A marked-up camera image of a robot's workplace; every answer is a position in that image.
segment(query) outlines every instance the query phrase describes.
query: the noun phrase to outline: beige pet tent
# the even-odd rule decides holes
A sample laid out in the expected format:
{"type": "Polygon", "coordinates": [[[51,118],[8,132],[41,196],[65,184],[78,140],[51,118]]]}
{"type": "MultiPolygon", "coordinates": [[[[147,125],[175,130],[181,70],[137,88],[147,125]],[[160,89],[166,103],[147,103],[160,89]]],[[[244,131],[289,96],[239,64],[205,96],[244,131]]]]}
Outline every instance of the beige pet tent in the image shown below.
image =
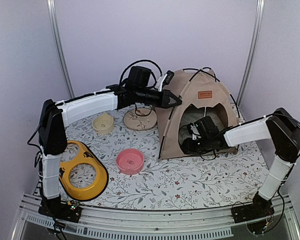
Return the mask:
{"type": "MultiPolygon", "coordinates": [[[[212,69],[207,73],[215,75],[212,69]]],[[[187,134],[190,135],[186,129],[181,129],[184,124],[206,115],[211,116],[219,130],[238,124],[229,102],[229,91],[212,76],[181,69],[174,73],[170,84],[164,87],[179,96],[182,104],[169,109],[156,108],[160,138],[159,159],[189,156],[180,147],[182,141],[189,137],[187,134]]],[[[236,152],[236,149],[233,147],[222,152],[236,152]]]]}

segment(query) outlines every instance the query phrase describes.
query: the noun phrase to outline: floral patterned surface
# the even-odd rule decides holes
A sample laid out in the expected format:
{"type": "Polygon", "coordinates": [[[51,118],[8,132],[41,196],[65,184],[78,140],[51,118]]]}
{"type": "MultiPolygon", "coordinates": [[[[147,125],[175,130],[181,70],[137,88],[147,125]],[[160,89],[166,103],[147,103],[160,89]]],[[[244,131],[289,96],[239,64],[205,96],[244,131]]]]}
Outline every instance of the floral patterned surface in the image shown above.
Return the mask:
{"type": "MultiPolygon", "coordinates": [[[[157,127],[147,131],[125,127],[123,117],[132,108],[107,112],[114,117],[115,124],[113,132],[107,135],[97,135],[92,128],[92,120],[100,114],[79,120],[66,129],[68,139],[89,146],[109,173],[106,190],[83,204],[139,210],[221,207],[236,201],[249,202],[265,180],[268,168],[255,142],[240,145],[236,155],[222,153],[211,161],[200,157],[158,160],[157,127]],[[127,148],[139,149],[144,154],[143,170],[136,175],[124,175],[116,165],[118,153],[127,148]]],[[[69,146],[63,158],[73,158],[74,148],[69,146]]],[[[81,188],[91,184],[96,176],[91,167],[74,169],[72,184],[81,188]]],[[[59,189],[63,200],[69,200],[61,185],[59,189]]]]}

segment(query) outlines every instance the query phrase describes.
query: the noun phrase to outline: cable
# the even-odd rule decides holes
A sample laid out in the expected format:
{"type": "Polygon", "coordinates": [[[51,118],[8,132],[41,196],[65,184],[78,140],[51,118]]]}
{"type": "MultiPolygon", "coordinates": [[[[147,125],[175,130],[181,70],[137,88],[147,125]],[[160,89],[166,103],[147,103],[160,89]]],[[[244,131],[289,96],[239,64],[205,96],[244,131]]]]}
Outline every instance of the cable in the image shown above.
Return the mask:
{"type": "MultiPolygon", "coordinates": [[[[42,187],[43,187],[43,185],[42,185],[42,182],[41,182],[41,190],[40,190],[40,194],[42,193],[42,187]]],[[[54,231],[57,231],[57,228],[58,228],[59,231],[60,231],[60,233],[61,233],[61,235],[62,235],[62,237],[63,237],[63,240],[67,240],[66,235],[65,235],[64,232],[62,231],[62,227],[63,227],[63,226],[60,224],[60,222],[57,221],[57,219],[54,217],[54,215],[51,214],[51,212],[50,212],[50,210],[49,210],[49,208],[48,208],[48,206],[47,206],[47,204],[46,204],[45,197],[44,197],[44,196],[41,196],[41,198],[42,198],[42,202],[43,202],[45,208],[47,209],[49,215],[52,217],[52,220],[54,221],[54,225],[53,225],[54,231]]],[[[54,233],[54,236],[56,236],[57,239],[62,240],[62,239],[58,236],[58,234],[59,234],[59,233],[54,233]]]]}
{"type": "Polygon", "coordinates": [[[282,199],[282,212],[281,212],[281,215],[280,215],[278,221],[276,221],[276,223],[273,225],[272,228],[267,228],[267,226],[265,226],[265,230],[264,230],[264,231],[263,231],[263,229],[264,229],[264,228],[263,228],[260,232],[255,233],[254,235],[263,235],[263,234],[265,234],[265,233],[268,233],[268,232],[270,232],[271,230],[273,230],[273,229],[280,223],[280,221],[281,221],[281,219],[282,219],[282,217],[283,217],[283,215],[284,215],[284,213],[285,213],[285,200],[284,200],[284,197],[283,197],[283,196],[281,195],[281,193],[280,193],[280,188],[281,188],[281,185],[278,187],[277,193],[278,193],[278,195],[280,196],[280,198],[282,199]]]}
{"type": "Polygon", "coordinates": [[[131,68],[133,65],[135,65],[135,64],[137,64],[137,63],[144,63],[144,62],[146,62],[146,63],[151,63],[151,64],[155,65],[156,68],[157,68],[157,69],[159,70],[159,72],[160,72],[160,76],[162,76],[162,70],[161,70],[161,68],[159,67],[158,64],[156,64],[156,63],[155,63],[154,61],[152,61],[152,60],[141,59],[141,60],[138,60],[138,61],[135,61],[135,62],[131,63],[129,66],[127,66],[127,67],[123,70],[123,72],[122,72],[122,74],[121,74],[121,76],[120,76],[119,86],[122,86],[122,85],[123,85],[123,84],[122,84],[122,81],[123,81],[124,75],[125,75],[126,71],[127,71],[129,68],[131,68]]]}
{"type": "Polygon", "coordinates": [[[195,74],[193,74],[192,75],[192,77],[189,79],[189,82],[191,82],[194,78],[195,78],[195,76],[198,74],[198,73],[200,73],[200,72],[202,72],[200,69],[198,69],[198,71],[196,71],[196,73],[195,74]]]}
{"type": "Polygon", "coordinates": [[[153,111],[152,106],[150,106],[150,109],[149,109],[150,111],[149,111],[148,114],[146,114],[146,115],[140,115],[140,114],[137,113],[137,110],[138,110],[137,104],[134,103],[134,106],[135,106],[134,113],[135,113],[135,115],[137,115],[137,116],[139,116],[139,117],[147,117],[147,116],[149,116],[149,115],[152,113],[152,111],[153,111]]]}
{"type": "Polygon", "coordinates": [[[238,112],[238,118],[241,118],[241,116],[240,116],[240,111],[239,111],[239,107],[238,107],[238,105],[237,105],[237,102],[236,102],[236,100],[235,100],[234,96],[232,96],[232,94],[231,94],[231,93],[230,93],[230,97],[232,98],[232,101],[234,102],[234,105],[235,105],[236,111],[238,112]]]}
{"type": "Polygon", "coordinates": [[[34,168],[37,167],[37,165],[41,161],[41,159],[42,159],[42,153],[41,153],[41,151],[38,151],[34,157],[34,168]]]}
{"type": "Polygon", "coordinates": [[[146,89],[152,89],[152,88],[154,88],[157,85],[157,79],[156,79],[156,76],[155,76],[155,74],[154,74],[153,71],[151,71],[151,75],[152,75],[152,77],[154,79],[154,84],[152,86],[146,86],[145,87],[146,89]]]}
{"type": "Polygon", "coordinates": [[[26,142],[27,145],[29,145],[29,146],[34,146],[34,147],[38,148],[38,149],[39,149],[39,152],[40,152],[41,154],[43,154],[41,148],[40,148],[37,144],[31,143],[31,141],[32,141],[32,139],[35,137],[35,135],[37,134],[37,132],[39,131],[39,128],[41,127],[41,125],[42,125],[44,119],[47,117],[48,114],[50,114],[50,112],[51,112],[53,109],[54,109],[54,107],[52,106],[52,107],[50,107],[50,108],[48,108],[48,109],[46,110],[46,112],[44,113],[43,117],[42,117],[41,120],[39,121],[39,124],[38,124],[38,126],[36,127],[34,133],[31,135],[31,137],[30,137],[30,138],[28,139],[28,141],[26,142]]]}
{"type": "Polygon", "coordinates": [[[215,160],[217,158],[216,150],[213,150],[213,155],[214,155],[214,157],[212,159],[205,159],[205,158],[202,157],[202,155],[200,155],[200,158],[203,161],[212,161],[212,160],[215,160]]]}
{"type": "Polygon", "coordinates": [[[237,203],[242,204],[246,209],[248,209],[249,211],[252,211],[252,209],[249,208],[249,207],[247,207],[243,202],[241,202],[241,201],[236,201],[234,204],[232,204],[231,212],[232,212],[234,206],[235,206],[237,203]]]}

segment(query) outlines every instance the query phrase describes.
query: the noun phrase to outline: metal frame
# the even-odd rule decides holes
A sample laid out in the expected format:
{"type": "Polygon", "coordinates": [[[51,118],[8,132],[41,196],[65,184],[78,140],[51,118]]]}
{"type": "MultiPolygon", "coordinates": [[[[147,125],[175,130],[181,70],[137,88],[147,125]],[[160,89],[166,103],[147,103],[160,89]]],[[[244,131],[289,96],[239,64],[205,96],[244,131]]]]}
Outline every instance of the metal frame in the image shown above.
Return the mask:
{"type": "Polygon", "coordinates": [[[51,23],[51,27],[52,27],[52,33],[54,36],[54,42],[55,42],[55,46],[57,49],[66,89],[67,89],[67,92],[68,92],[70,98],[73,99],[75,97],[75,92],[74,92],[74,89],[73,89],[71,81],[70,81],[68,68],[67,68],[67,64],[66,64],[66,59],[65,59],[64,51],[63,51],[62,44],[61,44],[61,38],[60,38],[60,32],[59,32],[57,14],[56,14],[56,8],[55,8],[55,0],[47,0],[47,5],[48,5],[50,23],[51,23]]]}
{"type": "MultiPolygon", "coordinates": [[[[300,228],[288,195],[284,196],[284,202],[291,238],[300,240],[300,228]]],[[[25,221],[53,228],[52,218],[38,213],[40,203],[40,197],[24,194],[12,240],[20,240],[25,221]]],[[[283,207],[281,198],[274,197],[272,204],[274,215],[280,215],[283,207]]],[[[202,239],[207,240],[222,239],[232,235],[231,227],[262,219],[235,223],[231,216],[231,206],[185,210],[128,210],[84,205],[81,207],[79,223],[60,221],[66,223],[64,232],[104,240],[112,239],[113,236],[110,236],[113,234],[125,236],[126,240],[128,240],[127,236],[129,238],[131,236],[131,239],[134,236],[135,240],[142,239],[142,236],[145,240],[160,240],[161,237],[166,240],[182,239],[180,236],[187,236],[188,239],[192,239],[189,236],[193,236],[193,239],[197,236],[199,239],[198,235],[205,235],[206,237],[202,239]]]]}
{"type": "Polygon", "coordinates": [[[244,95],[245,95],[245,92],[246,92],[246,89],[248,86],[248,81],[249,81],[249,77],[250,77],[250,73],[251,73],[252,64],[254,61],[256,46],[257,46],[259,32],[260,32],[261,23],[262,23],[264,5],[265,5],[265,0],[257,0],[257,6],[256,6],[256,12],[255,12],[255,18],[254,18],[254,26],[253,26],[253,34],[252,34],[249,54],[248,54],[248,58],[246,61],[238,97],[236,99],[236,102],[239,107],[241,106],[241,104],[243,102],[244,95]]]}

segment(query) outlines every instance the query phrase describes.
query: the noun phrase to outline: pink bowl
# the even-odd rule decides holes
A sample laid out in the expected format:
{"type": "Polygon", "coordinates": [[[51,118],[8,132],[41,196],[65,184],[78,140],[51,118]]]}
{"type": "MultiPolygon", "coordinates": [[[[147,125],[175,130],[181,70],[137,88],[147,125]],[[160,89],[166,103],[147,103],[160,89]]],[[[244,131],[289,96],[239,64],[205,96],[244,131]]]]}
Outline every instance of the pink bowl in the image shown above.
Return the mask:
{"type": "Polygon", "coordinates": [[[134,175],[144,167],[145,156],[138,149],[128,148],[118,154],[115,162],[121,173],[134,175]]]}

